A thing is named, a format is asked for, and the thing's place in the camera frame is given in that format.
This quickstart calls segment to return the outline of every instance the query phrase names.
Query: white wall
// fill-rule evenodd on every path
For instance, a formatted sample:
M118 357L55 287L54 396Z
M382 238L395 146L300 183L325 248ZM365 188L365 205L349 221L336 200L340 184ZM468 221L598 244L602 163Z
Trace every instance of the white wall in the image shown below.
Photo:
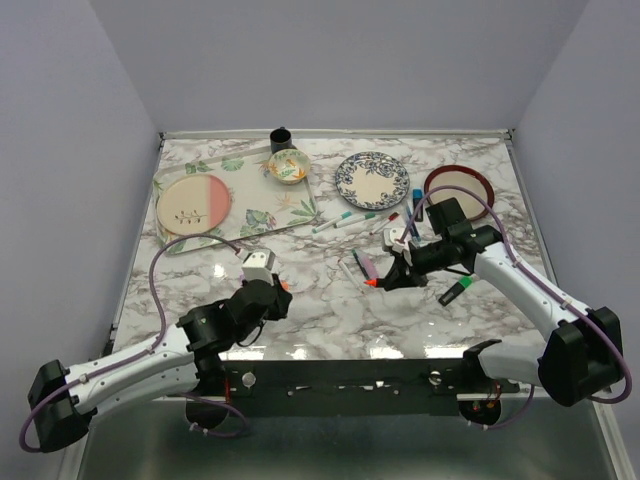
M615 408L640 472L640 3L591 0L516 132L560 285L621 318L633 396Z
M90 0L163 131L513 127L587 0Z
M18 430L38 367L97 356L158 137L86 0L0 14L0 478L56 478Z

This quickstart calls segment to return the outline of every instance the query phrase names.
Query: blue marker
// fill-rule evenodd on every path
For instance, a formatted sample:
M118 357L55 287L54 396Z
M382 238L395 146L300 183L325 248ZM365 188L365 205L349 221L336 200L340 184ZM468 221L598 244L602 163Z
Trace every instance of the blue marker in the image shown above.
M335 225L336 223L338 223L340 220L343 220L347 217L351 216L351 212L344 212L342 215L340 215L339 217L334 218L333 220L329 220L327 223L323 223L322 225L320 225L319 227L314 228L313 230L311 230L313 233L318 233L321 232L322 230L324 230L325 228L329 228L331 225Z
M413 189L413 211L416 211L416 208L418 208L418 203L420 203L420 200L422 200L422 190L420 190L419 188L414 188ZM416 222L422 222L424 221L424 216L422 215L422 207L420 207L420 210L418 210L418 213L416 214Z

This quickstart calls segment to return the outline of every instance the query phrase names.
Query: small bowl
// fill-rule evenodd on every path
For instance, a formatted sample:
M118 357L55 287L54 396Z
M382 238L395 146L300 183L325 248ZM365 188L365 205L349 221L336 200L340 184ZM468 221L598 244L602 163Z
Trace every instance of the small bowl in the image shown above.
M311 170L311 160L300 150L288 148L271 155L269 171L271 175L286 185L301 182Z

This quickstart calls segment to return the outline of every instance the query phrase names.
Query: red plate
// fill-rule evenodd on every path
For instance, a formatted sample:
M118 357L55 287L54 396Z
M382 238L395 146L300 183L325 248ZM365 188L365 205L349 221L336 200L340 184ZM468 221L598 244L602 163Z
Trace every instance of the red plate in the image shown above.
M432 188L443 185L465 187L480 195L480 197L486 200L490 207L493 207L495 194L491 184L482 174L476 172L472 168L463 167L461 165L445 165L436 168L429 174L427 180L425 180L424 191L426 193ZM476 199L458 190L445 189L442 192L436 192L431 195L427 201L429 202L429 205L433 205L434 203L441 202L442 200L446 200L451 197L458 199L460 206L462 207L462 211L471 221L478 220L489 213L487 209L483 208Z

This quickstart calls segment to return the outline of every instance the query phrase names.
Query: black cup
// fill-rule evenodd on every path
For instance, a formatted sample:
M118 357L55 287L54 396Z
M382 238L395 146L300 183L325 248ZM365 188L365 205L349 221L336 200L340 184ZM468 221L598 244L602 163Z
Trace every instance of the black cup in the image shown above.
M271 140L271 153L286 150L287 148L294 148L291 132L284 127L280 127L271 132L269 140Z

